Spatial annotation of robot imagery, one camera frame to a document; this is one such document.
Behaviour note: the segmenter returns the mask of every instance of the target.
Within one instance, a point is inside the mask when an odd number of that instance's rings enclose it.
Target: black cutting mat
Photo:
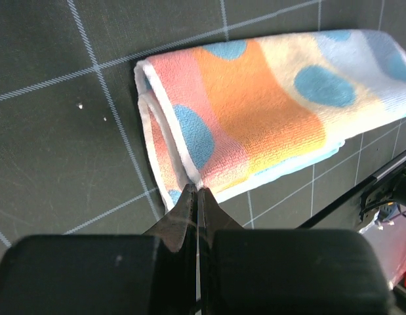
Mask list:
[[[132,79],[149,54],[261,35],[380,29],[406,49],[406,0],[0,1],[0,257],[38,233],[141,233],[163,204]],[[406,119],[222,204],[295,227],[406,149]]]

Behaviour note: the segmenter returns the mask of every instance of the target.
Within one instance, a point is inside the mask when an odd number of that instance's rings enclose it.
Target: towel fold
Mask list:
[[[379,31],[205,45],[151,56],[134,72],[167,210],[188,182],[221,202],[406,117],[406,53]]]

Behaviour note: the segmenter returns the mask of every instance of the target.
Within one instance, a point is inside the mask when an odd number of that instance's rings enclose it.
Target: folded towel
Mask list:
[[[221,202],[406,116],[406,53],[379,31],[205,45],[151,56],[134,72],[167,210],[188,182]]]

